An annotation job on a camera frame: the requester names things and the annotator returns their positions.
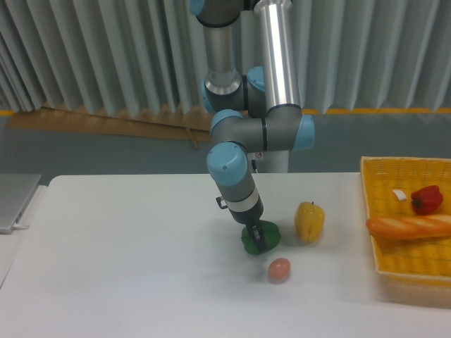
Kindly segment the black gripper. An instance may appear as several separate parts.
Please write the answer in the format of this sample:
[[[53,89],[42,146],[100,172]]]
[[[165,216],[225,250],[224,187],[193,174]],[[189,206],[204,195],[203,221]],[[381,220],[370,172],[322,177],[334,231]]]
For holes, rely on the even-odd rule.
[[[261,200],[258,200],[256,204],[246,211],[233,211],[229,209],[233,219],[240,224],[251,224],[248,226],[249,244],[248,252],[265,252],[268,250],[268,244],[264,232],[264,222],[260,219],[264,212],[264,205]]]

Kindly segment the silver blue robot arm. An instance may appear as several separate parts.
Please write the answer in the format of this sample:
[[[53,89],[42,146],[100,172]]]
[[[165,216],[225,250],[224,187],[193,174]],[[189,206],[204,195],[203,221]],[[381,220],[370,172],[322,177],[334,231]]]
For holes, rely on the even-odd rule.
[[[262,220],[264,206],[248,154],[299,151],[314,145],[314,121],[302,113],[290,31],[291,1],[191,1],[204,29],[207,74],[202,94],[213,113],[206,164],[217,204],[243,225],[257,254],[271,250],[278,228]],[[259,21],[263,64],[242,75],[234,25],[244,11]]]

